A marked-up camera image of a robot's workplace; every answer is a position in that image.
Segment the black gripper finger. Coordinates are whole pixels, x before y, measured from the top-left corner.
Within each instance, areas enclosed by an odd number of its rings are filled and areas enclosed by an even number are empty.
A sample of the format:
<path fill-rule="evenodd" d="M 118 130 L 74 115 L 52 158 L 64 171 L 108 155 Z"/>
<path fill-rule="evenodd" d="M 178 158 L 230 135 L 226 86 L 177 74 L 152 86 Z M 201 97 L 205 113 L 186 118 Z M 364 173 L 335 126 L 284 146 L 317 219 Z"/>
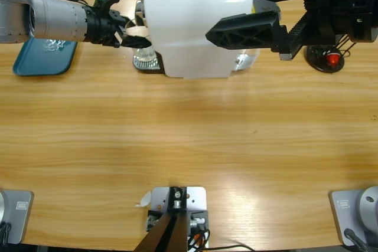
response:
<path fill-rule="evenodd" d="M 288 32 L 279 20 L 277 11 L 225 17 L 210 28 L 206 38 L 228 50 L 270 48 L 276 53 L 287 53 Z"/>

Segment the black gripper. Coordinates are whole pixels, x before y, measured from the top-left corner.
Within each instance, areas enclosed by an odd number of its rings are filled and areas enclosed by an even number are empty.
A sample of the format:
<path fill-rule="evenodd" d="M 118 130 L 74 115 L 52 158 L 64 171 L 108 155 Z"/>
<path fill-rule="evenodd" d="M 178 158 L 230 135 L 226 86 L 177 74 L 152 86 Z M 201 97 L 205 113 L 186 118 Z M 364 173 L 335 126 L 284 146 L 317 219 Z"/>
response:
<path fill-rule="evenodd" d="M 122 16 L 118 11 L 109 10 L 104 15 L 95 7 L 85 6 L 87 31 L 84 42 L 99 44 L 109 47 L 128 48 L 148 48 L 152 43 L 145 37 L 127 35 L 122 38 L 122 42 L 116 38 L 115 34 L 123 29 L 137 27 L 135 19 Z"/>
<path fill-rule="evenodd" d="M 304 6 L 305 15 L 279 50 L 282 60 L 293 59 L 303 46 L 328 45 L 342 35 L 353 43 L 377 40 L 377 0 L 304 0 Z"/>

